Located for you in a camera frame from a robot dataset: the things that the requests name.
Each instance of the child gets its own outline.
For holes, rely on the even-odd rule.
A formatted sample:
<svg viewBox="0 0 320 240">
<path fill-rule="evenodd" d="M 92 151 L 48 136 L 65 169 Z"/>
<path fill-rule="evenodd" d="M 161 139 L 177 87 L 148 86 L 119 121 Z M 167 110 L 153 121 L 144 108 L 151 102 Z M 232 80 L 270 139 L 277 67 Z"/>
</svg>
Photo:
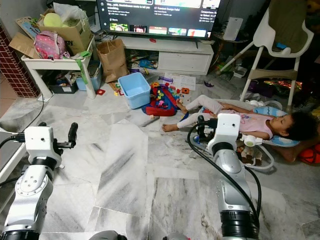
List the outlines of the child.
<svg viewBox="0 0 320 240">
<path fill-rule="evenodd" d="M 310 139 L 317 134 L 316 119 L 303 112 L 274 117 L 253 113 L 252 111 L 232 104 L 219 103 L 205 95 L 197 97 L 186 106 L 183 106 L 179 100 L 177 100 L 176 103 L 184 114 L 200 106 L 204 106 L 212 113 L 194 113 L 177 124 L 164 124 L 162 129 L 165 132 L 178 131 L 181 128 L 192 125 L 197 122 L 199 115 L 203 115 L 204 119 L 211 119 L 216 118 L 219 113 L 230 113 L 241 116 L 240 132 L 264 140 L 270 140 L 273 135 L 279 135 L 284 138 L 302 141 Z"/>
</svg>

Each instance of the white pants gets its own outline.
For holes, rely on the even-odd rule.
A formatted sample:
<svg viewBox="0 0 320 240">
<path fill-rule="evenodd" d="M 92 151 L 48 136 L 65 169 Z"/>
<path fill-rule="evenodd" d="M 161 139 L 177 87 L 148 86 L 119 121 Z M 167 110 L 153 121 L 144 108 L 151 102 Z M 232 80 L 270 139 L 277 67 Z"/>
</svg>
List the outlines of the white pants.
<svg viewBox="0 0 320 240">
<path fill-rule="evenodd" d="M 191 109 L 197 108 L 197 107 L 205 107 L 210 112 L 214 114 L 218 114 L 220 110 L 222 109 L 222 106 L 219 102 L 216 100 L 206 96 L 206 95 L 200 95 L 198 96 L 194 101 L 190 102 L 188 105 L 185 106 L 185 108 L 189 111 Z M 198 121 L 198 116 L 202 115 L 205 120 L 212 119 L 213 116 L 211 116 L 209 113 L 194 113 L 188 118 L 186 118 L 183 121 L 180 121 L 177 123 L 177 127 L 179 129 L 184 128 L 186 126 L 192 125 Z"/>
</svg>

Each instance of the speaker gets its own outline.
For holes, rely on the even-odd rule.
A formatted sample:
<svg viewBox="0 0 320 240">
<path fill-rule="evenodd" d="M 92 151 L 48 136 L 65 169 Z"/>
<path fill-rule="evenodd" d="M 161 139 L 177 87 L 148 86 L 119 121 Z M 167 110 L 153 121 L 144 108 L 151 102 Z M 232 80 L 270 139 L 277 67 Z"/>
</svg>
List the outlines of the speaker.
<svg viewBox="0 0 320 240">
<path fill-rule="evenodd" d="M 223 39 L 227 41 L 234 41 L 237 38 L 243 18 L 229 17 L 228 25 L 226 26 Z"/>
</svg>

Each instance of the pink shirt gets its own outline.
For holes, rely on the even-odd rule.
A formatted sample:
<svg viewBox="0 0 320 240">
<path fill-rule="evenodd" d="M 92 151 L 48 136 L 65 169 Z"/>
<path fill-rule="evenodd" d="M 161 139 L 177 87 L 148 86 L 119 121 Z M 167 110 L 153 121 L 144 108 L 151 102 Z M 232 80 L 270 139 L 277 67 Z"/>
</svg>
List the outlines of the pink shirt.
<svg viewBox="0 0 320 240">
<path fill-rule="evenodd" d="M 263 116 L 251 113 L 241 113 L 234 110 L 222 110 L 220 111 L 220 113 L 240 115 L 240 132 L 263 132 L 267 133 L 270 139 L 272 139 L 273 137 L 271 129 L 266 124 L 267 120 L 272 119 L 272 117 L 270 116 Z"/>
</svg>

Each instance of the child's hair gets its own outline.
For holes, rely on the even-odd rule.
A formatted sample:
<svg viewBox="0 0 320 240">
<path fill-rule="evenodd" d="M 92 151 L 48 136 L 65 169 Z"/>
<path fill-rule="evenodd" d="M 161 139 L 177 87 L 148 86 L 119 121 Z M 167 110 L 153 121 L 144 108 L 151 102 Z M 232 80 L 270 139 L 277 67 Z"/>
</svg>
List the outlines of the child's hair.
<svg viewBox="0 0 320 240">
<path fill-rule="evenodd" d="M 309 113 L 297 111 L 291 114 L 293 124 L 286 130 L 286 138 L 296 141 L 308 140 L 315 137 L 318 132 L 318 121 Z"/>
</svg>

